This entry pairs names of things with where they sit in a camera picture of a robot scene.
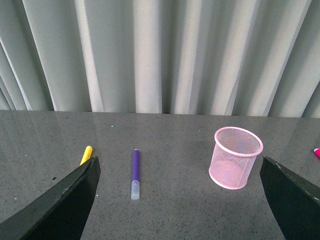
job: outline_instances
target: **marker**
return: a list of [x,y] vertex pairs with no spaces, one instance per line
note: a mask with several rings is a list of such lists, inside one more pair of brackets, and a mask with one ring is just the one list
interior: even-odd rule
[[82,157],[82,160],[81,160],[81,163],[80,163],[80,166],[82,164],[84,164],[86,161],[89,160],[89,158],[91,157],[91,154],[92,154],[92,147],[91,146],[87,146],[85,148],[85,151],[84,151],[84,154],[83,154],[83,157]]
[[318,158],[320,158],[320,149],[319,148],[316,148],[314,150],[314,154],[318,156]]
[[140,198],[140,152],[138,149],[133,150],[132,155],[132,183],[131,183],[131,199],[138,200]]

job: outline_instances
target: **mesh pencil cup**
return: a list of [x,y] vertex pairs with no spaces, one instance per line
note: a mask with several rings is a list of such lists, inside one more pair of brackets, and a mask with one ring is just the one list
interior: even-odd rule
[[252,132],[233,126],[220,128],[214,140],[210,177],[223,188],[243,188],[256,157],[264,148],[262,141]]

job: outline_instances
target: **white curtain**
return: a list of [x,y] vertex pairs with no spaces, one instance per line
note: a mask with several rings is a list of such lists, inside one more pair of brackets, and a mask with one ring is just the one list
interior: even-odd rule
[[0,0],[0,109],[320,118],[319,0]]

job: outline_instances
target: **gray countertop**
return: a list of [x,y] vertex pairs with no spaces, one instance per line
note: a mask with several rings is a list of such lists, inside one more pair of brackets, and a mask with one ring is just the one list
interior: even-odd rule
[[[208,173],[216,130],[258,135],[264,150],[247,185]],[[259,176],[262,155],[320,186],[320,119],[138,113],[0,111],[0,222],[78,167],[87,145],[101,176],[83,240],[284,239]],[[141,153],[132,201],[132,152]]]

